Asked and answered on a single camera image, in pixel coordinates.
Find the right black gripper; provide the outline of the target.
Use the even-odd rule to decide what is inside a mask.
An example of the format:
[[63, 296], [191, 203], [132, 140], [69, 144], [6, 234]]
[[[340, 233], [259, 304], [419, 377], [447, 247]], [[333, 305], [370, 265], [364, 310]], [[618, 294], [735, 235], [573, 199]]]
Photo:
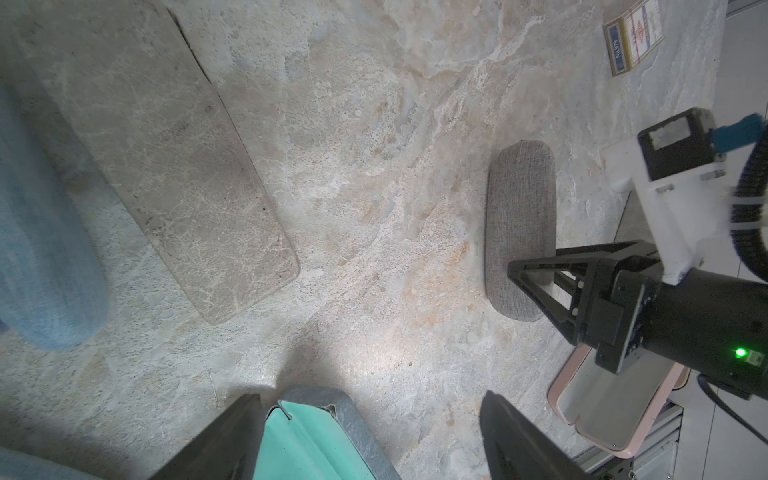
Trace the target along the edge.
[[657, 247], [634, 240], [556, 253], [512, 261], [507, 276], [571, 345], [592, 347], [597, 366], [621, 373], [638, 348], [643, 305], [658, 290]]

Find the tan blue glasses case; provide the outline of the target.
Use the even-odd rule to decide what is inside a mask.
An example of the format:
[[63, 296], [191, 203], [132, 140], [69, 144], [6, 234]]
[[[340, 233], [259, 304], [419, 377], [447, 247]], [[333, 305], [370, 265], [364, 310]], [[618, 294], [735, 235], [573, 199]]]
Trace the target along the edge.
[[7, 91], [1, 93], [1, 323], [71, 350], [108, 318], [107, 284], [81, 218]]

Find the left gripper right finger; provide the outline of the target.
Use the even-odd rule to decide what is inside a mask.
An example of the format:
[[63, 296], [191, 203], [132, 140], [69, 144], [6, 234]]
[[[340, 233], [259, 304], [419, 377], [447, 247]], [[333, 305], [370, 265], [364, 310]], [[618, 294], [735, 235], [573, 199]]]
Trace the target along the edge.
[[590, 479], [503, 396], [488, 390], [480, 429], [490, 476], [498, 479]]

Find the beige glasses case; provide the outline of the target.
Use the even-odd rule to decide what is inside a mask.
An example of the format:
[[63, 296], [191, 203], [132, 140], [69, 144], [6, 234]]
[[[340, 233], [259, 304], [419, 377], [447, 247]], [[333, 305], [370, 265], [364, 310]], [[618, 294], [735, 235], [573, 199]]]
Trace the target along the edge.
[[549, 146], [523, 140], [502, 150], [488, 173], [484, 285], [491, 306], [521, 322], [544, 317], [538, 306], [508, 278], [513, 261], [551, 257], [556, 247], [556, 172]]

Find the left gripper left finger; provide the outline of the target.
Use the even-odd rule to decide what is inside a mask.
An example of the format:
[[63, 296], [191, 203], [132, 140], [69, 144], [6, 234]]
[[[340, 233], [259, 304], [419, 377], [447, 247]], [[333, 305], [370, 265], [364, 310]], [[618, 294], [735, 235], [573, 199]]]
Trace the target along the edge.
[[253, 479], [265, 418], [258, 394], [241, 395], [151, 479]]

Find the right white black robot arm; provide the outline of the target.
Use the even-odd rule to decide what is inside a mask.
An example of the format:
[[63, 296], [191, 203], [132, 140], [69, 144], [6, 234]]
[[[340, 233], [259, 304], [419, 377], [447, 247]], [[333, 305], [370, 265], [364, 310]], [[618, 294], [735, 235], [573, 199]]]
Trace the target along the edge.
[[654, 245], [621, 242], [512, 261], [509, 279], [572, 345], [620, 374], [653, 352], [744, 399], [767, 396], [767, 287], [700, 269], [662, 281]]

